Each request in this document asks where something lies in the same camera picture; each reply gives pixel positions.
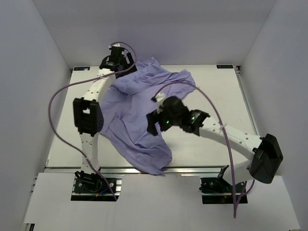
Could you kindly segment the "lilac zip jacket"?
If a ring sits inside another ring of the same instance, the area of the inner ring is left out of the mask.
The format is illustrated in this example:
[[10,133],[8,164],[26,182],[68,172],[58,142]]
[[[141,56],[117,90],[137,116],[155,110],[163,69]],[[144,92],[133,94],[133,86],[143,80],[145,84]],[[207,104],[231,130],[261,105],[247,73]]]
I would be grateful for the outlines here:
[[195,81],[189,71],[169,72],[153,57],[136,62],[136,68],[115,80],[103,97],[101,134],[139,171],[163,175],[172,152],[161,134],[147,131],[146,116],[157,108],[151,98],[162,89],[167,97],[184,99],[195,90]]

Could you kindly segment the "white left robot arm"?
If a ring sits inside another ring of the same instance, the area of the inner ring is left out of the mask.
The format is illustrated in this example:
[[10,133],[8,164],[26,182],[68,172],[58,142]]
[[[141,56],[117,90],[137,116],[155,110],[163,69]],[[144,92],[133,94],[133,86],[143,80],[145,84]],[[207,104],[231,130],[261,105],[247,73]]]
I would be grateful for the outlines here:
[[113,82],[136,71],[131,53],[126,48],[112,48],[109,56],[102,60],[90,88],[81,98],[73,100],[74,124],[81,139],[81,171],[95,174],[100,170],[98,161],[98,136],[103,128],[104,117],[100,103]]

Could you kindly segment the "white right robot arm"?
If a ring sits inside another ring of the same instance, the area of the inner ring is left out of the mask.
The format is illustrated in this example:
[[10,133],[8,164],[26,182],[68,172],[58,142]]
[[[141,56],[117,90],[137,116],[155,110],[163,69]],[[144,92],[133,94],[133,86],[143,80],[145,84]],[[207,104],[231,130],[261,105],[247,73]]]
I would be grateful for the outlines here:
[[174,112],[171,109],[156,109],[147,114],[148,132],[158,135],[156,124],[161,131],[178,126],[187,133],[208,138],[243,155],[246,160],[224,167],[218,175],[217,185],[223,192],[230,191],[235,184],[257,180],[264,184],[272,183],[283,155],[275,136],[260,137],[220,125],[218,120],[200,110],[187,107]]

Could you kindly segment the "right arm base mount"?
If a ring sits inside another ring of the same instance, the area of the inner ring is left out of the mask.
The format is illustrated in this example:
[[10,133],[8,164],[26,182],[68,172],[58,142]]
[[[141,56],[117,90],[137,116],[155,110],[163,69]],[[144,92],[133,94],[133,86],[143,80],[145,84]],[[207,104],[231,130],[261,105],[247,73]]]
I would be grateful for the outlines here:
[[232,185],[222,178],[227,167],[229,166],[222,167],[216,178],[201,178],[199,190],[204,205],[233,204]]

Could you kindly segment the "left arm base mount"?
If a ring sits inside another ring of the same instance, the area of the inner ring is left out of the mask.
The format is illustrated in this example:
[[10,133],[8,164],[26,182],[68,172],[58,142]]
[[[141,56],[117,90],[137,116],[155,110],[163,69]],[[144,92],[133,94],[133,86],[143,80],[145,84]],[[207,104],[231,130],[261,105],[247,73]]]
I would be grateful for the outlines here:
[[76,171],[71,201],[115,202],[120,194],[121,180],[106,178],[96,173]]

